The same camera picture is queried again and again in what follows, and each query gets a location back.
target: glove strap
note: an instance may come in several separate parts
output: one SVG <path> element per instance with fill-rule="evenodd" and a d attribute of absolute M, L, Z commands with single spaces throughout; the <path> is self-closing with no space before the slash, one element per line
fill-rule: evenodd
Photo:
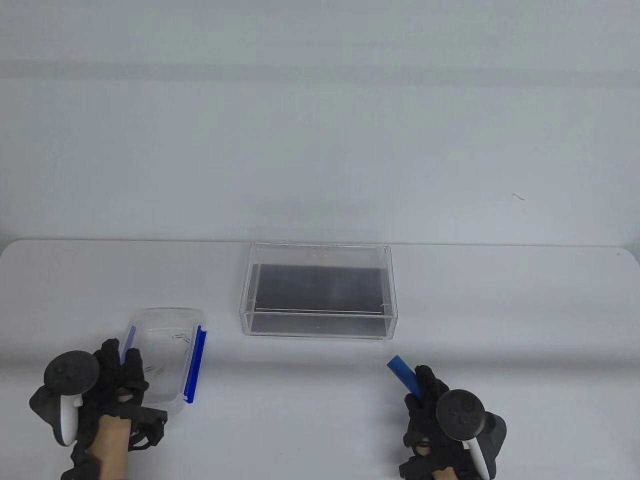
<path fill-rule="evenodd" d="M 131 420 L 131 437 L 129 451 L 146 450 L 156 446 L 164 437 L 164 424 L 167 414 L 164 410 L 156 410 L 131 403 L 114 403 L 107 411 L 112 417 Z M 144 439 L 144 445 L 138 445 Z"/>

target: forearm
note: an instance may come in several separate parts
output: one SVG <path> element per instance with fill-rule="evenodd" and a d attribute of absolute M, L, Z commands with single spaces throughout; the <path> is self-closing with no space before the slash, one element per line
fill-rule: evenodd
<path fill-rule="evenodd" d="M 100 463 L 100 480 L 127 478 L 127 453 L 131 420 L 104 415 L 100 418 L 98 433 L 89 453 Z"/>

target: transparent acrylic box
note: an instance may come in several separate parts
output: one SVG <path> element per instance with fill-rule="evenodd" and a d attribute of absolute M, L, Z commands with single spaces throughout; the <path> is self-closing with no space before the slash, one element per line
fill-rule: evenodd
<path fill-rule="evenodd" d="M 252 243 L 240 317 L 247 335 L 390 339 L 391 249 Z"/>

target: white wall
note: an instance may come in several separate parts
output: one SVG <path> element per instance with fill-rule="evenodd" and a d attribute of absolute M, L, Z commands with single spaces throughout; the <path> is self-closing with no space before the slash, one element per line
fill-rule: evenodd
<path fill-rule="evenodd" d="M 0 0 L 0 236 L 630 245 L 638 25 L 634 0 Z"/>

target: black glove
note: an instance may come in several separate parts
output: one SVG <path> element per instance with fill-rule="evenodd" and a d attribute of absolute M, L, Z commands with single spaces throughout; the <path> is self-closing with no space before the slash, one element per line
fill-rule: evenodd
<path fill-rule="evenodd" d="M 93 479 L 95 460 L 86 451 L 95 440 L 103 415 L 132 420 L 130 451 L 157 445 L 164 436 L 166 412 L 141 407 L 149 384 L 145 381 L 140 351 L 127 350 L 125 362 L 120 365 L 119 346 L 118 340 L 109 339 L 93 354 L 100 365 L 100 375 L 95 385 L 83 394 L 83 404 L 78 411 L 77 442 L 71 454 L 75 468 L 65 472 L 62 480 Z M 145 438 L 148 442 L 137 446 Z"/>
<path fill-rule="evenodd" d="M 413 394 L 404 398 L 409 410 L 409 425 L 403 437 L 404 445 L 411 447 L 415 456 L 400 465 L 400 476 L 405 480 L 431 479 L 434 471 L 453 467 L 459 480 L 475 479 L 471 455 L 461 442 L 449 438 L 442 431 L 436 418 L 438 400 L 449 391 L 449 387 L 426 365 L 416 367 L 415 374 L 422 399 Z M 426 447 L 430 453 L 420 454 L 419 451 Z"/>

